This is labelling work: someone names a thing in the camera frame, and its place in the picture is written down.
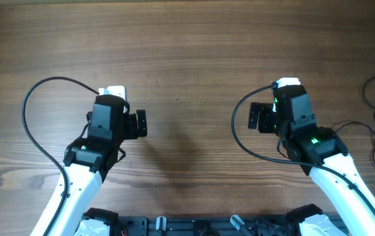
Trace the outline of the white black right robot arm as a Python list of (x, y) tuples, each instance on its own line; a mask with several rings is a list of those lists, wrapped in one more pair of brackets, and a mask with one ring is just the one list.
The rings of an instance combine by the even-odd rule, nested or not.
[(317, 125), (309, 95), (299, 84), (272, 83), (272, 104), (260, 104), (252, 124), (278, 137), (286, 165), (298, 165), (328, 197), (352, 235), (375, 235), (375, 196), (352, 156), (331, 128)]

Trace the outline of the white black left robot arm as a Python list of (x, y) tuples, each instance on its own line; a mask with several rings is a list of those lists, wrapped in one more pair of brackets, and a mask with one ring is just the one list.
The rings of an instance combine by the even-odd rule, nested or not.
[(129, 110), (128, 102), (119, 96), (96, 97), (87, 113), (87, 137), (75, 139), (66, 148), (66, 177), (58, 181), (32, 235), (74, 235), (109, 170), (125, 157), (125, 153), (118, 155), (123, 141), (147, 136), (146, 111)]

